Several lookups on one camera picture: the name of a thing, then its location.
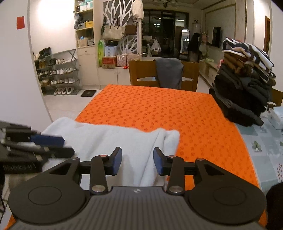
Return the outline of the checked floral tablecloth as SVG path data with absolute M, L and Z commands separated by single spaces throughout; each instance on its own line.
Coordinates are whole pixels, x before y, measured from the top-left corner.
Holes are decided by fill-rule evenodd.
M 256 178 L 264 193 L 282 182 L 282 118 L 277 118 L 274 109 L 261 114 L 262 126 L 237 128 L 245 142 L 252 160 Z

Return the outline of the white storage cabinet shelf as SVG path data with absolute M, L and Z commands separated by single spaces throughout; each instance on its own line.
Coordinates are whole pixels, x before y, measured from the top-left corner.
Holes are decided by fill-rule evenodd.
M 109 84 L 129 84 L 129 71 L 122 67 L 100 66 L 98 43 L 102 40 L 103 22 L 124 26 L 132 16 L 133 1 L 76 2 L 75 14 L 82 18 L 76 28 L 79 74 L 84 87 L 104 88 Z

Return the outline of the brown wooden door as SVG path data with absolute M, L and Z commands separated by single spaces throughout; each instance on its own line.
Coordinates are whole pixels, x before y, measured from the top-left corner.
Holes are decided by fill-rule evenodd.
M 263 50 L 266 53 L 269 53 L 270 36 L 271 36 L 271 21 L 270 21 L 270 19 L 267 16 L 265 16 L 265 33 L 264 33 L 264 47 L 263 47 Z

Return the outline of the beige tote bag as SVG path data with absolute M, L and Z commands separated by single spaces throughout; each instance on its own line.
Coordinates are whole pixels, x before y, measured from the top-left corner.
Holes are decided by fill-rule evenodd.
M 104 40 L 119 41 L 124 37 L 126 27 L 120 25 L 114 25 L 116 17 L 117 14 L 115 14 L 114 19 L 110 25 L 104 26 L 104 31 L 102 33 L 102 38 Z

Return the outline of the red paper wall sticker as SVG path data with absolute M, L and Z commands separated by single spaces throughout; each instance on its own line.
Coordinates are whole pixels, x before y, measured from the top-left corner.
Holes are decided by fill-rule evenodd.
M 20 16 L 16 18 L 16 29 L 24 29 L 25 28 L 25 23 L 24 23 L 24 16 Z

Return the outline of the black floor scale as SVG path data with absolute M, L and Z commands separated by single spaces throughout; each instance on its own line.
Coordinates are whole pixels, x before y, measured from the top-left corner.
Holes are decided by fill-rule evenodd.
M 97 90 L 85 90 L 80 97 L 93 97 L 96 94 Z

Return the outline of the wall-mounted black television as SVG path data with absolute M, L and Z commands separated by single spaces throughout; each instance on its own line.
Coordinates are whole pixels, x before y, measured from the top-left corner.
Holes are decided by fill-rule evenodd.
M 221 43 L 221 27 L 214 27 L 212 31 L 212 46 L 220 47 Z

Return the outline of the stack of folded clothes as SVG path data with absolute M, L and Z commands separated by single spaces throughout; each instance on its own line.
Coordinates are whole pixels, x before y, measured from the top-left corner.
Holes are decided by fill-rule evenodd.
M 209 93 L 224 117 L 242 126 L 263 126 L 265 112 L 276 85 L 269 54 L 253 44 L 225 38 L 224 59 Z

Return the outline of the low wooden TV cabinet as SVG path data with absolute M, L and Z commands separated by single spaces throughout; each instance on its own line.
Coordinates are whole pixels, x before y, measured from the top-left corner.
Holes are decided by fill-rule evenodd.
M 212 88 L 216 75 L 219 72 L 218 64 L 206 60 L 199 61 L 199 75 L 202 77 L 208 87 Z

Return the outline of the metal shoe rack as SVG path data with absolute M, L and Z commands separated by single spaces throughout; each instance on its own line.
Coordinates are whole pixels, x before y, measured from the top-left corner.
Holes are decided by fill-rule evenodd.
M 50 47 L 34 55 L 34 64 L 42 94 L 77 95 L 80 91 L 76 49 L 53 53 Z

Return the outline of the wooden chair with grey garment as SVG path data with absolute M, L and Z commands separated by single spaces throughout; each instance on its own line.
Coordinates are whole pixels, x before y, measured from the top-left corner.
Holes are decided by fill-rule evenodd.
M 162 57 L 145 61 L 131 60 L 129 77 L 133 86 L 196 91 L 199 63 Z

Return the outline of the white fleece hoodie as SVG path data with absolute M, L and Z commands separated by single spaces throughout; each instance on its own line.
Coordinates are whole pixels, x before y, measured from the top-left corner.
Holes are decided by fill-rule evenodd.
M 175 155 L 180 140 L 177 130 L 158 128 L 143 132 L 136 128 L 92 125 L 62 117 L 48 126 L 45 135 L 62 136 L 65 144 L 74 149 L 81 161 L 110 155 L 116 147 L 122 149 L 122 162 L 115 176 L 107 176 L 112 186 L 162 186 L 164 178 L 157 174 L 153 150 L 158 147 L 164 155 Z

